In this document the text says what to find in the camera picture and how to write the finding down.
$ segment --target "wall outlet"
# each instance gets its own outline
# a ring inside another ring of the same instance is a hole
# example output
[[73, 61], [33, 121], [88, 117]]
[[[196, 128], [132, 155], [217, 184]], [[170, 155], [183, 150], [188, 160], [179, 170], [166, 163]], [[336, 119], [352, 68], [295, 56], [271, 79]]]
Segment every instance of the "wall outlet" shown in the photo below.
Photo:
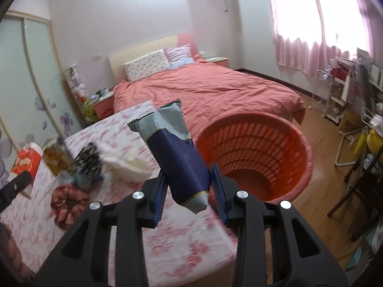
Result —
[[96, 60], [99, 60], [102, 57], [101, 53], [98, 53], [97, 55], [94, 55], [91, 60], [92, 62], [95, 62]]

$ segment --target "snack bar package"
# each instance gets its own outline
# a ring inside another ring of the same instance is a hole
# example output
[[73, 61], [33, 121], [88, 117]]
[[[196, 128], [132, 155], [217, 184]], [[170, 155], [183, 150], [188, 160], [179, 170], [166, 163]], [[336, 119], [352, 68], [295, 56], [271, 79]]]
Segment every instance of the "snack bar package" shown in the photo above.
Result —
[[177, 204], [193, 213], [208, 205], [211, 173], [194, 146], [176, 100], [128, 124], [139, 132], [165, 175]]

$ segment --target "plastic bag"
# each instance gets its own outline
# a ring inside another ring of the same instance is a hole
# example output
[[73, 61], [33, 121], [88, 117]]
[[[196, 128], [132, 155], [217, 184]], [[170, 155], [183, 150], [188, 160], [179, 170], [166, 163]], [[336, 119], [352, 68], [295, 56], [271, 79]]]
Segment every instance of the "plastic bag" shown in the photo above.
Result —
[[73, 176], [66, 171], [60, 171], [56, 178], [50, 183], [48, 192], [52, 193], [58, 186], [63, 184], [73, 184]]
[[123, 153], [106, 144], [101, 144], [99, 149], [105, 172], [112, 171], [113, 174], [133, 182], [143, 182], [152, 176], [150, 165], [131, 152]]
[[55, 176], [62, 170], [76, 174], [78, 167], [62, 136], [48, 139], [43, 145], [43, 151], [43, 160]]

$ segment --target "metal screw head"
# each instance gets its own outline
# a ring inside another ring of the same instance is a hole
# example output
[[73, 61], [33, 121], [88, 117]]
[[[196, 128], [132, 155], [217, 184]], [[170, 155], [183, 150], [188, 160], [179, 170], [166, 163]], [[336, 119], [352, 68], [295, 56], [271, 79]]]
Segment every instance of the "metal screw head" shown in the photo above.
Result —
[[239, 197], [240, 199], [245, 199], [246, 197], [248, 197], [248, 193], [244, 190], [239, 190], [237, 192], [237, 197]]
[[144, 197], [144, 193], [141, 192], [141, 191], [136, 191], [136, 192], [133, 193], [132, 196], [133, 196], [134, 199], [139, 200], [139, 199]]
[[90, 205], [89, 205], [89, 208], [90, 208], [91, 210], [96, 210], [96, 209], [99, 209], [100, 207], [101, 207], [100, 202], [92, 202], [92, 203], [90, 203]]
[[289, 209], [289, 208], [291, 208], [291, 203], [288, 201], [288, 200], [283, 200], [282, 202], [281, 202], [281, 207], [282, 208], [284, 208], [284, 209]]

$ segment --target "mattress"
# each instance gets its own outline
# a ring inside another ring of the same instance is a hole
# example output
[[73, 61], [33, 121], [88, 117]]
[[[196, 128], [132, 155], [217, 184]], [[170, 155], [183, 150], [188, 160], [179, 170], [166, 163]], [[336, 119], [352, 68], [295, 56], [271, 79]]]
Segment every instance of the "mattress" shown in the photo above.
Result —
[[[66, 144], [73, 155], [88, 142], [104, 143], [114, 149], [129, 151], [146, 160], [152, 166], [153, 177], [156, 177], [159, 172], [157, 162], [139, 134], [133, 133], [127, 126], [127, 122], [154, 109], [150, 101], [138, 104], [70, 136]], [[35, 272], [64, 234], [54, 224], [50, 206], [51, 193], [47, 189], [53, 179], [53, 174], [42, 162], [32, 189], [32, 199], [18, 195], [1, 214], [1, 221], [13, 230], [24, 263]], [[128, 182], [109, 172], [101, 184], [92, 187], [89, 196], [91, 201], [113, 204], [141, 186], [142, 183]], [[177, 205], [170, 191], [158, 227], [143, 229], [142, 238], [150, 286], [180, 286], [214, 273], [235, 260], [236, 238], [228, 235], [214, 211], [208, 207], [195, 215]], [[114, 249], [115, 230], [112, 230], [109, 284], [113, 286]]]
[[151, 100], [156, 107], [179, 98], [192, 137], [224, 114], [263, 111], [304, 117], [302, 98], [288, 87], [198, 58], [197, 62], [114, 88], [114, 111]]

